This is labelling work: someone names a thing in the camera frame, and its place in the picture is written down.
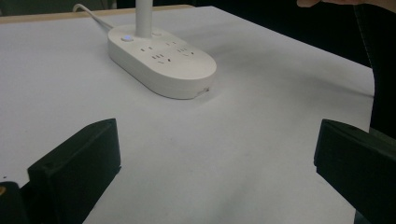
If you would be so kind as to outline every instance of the electrical outlet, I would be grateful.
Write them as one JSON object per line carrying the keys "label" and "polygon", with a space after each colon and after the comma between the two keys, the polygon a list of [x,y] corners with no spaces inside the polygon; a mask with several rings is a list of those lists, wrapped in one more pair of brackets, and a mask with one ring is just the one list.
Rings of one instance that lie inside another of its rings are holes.
{"label": "electrical outlet", "polygon": [[216,62],[205,52],[160,29],[151,38],[124,25],[108,33],[110,58],[150,90],[169,98],[192,99],[210,89]]}

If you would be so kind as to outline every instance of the black object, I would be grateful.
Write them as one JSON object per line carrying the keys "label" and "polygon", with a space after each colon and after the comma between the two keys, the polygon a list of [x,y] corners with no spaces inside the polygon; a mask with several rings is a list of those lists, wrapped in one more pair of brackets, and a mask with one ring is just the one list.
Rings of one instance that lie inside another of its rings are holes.
{"label": "black object", "polygon": [[18,184],[0,183],[0,223],[28,224]]}
{"label": "black object", "polygon": [[28,168],[20,194],[29,222],[82,223],[119,170],[116,120],[86,126]]}
{"label": "black object", "polygon": [[354,8],[375,78],[370,125],[396,139],[396,14],[370,5]]}
{"label": "black object", "polygon": [[396,147],[356,127],[323,120],[317,172],[372,224],[396,221]]}

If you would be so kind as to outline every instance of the power cord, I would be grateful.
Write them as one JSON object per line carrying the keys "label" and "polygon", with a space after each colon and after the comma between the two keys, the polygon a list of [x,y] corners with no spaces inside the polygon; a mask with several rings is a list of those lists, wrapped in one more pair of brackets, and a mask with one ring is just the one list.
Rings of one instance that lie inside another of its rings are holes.
{"label": "power cord", "polygon": [[97,22],[99,22],[100,24],[104,25],[105,27],[109,28],[109,29],[113,29],[114,26],[106,21],[103,21],[102,19],[100,19],[99,17],[97,17],[93,12],[91,12],[89,9],[87,9],[86,7],[84,7],[82,4],[75,4],[73,7],[73,12],[77,12],[77,10],[81,8],[82,10],[86,11],[88,14],[90,14],[90,16],[96,20]]}

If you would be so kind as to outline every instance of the white power strip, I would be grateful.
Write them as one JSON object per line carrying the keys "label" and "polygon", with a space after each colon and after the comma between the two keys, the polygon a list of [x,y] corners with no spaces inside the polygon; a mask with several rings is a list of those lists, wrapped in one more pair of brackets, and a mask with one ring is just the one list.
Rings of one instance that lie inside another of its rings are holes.
{"label": "white power strip", "polygon": [[209,91],[217,68],[212,57],[160,29],[152,29],[152,38],[136,33],[133,25],[109,31],[108,53],[115,63],[162,96],[192,99]]}

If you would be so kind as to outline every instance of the power strip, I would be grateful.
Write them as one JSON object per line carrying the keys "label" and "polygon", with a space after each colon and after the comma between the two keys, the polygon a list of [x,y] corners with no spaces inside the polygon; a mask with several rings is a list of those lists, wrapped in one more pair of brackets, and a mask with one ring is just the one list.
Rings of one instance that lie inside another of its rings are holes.
{"label": "power strip", "polygon": [[108,33],[110,58],[150,90],[169,98],[192,99],[209,91],[216,62],[205,52],[164,30],[123,25]]}

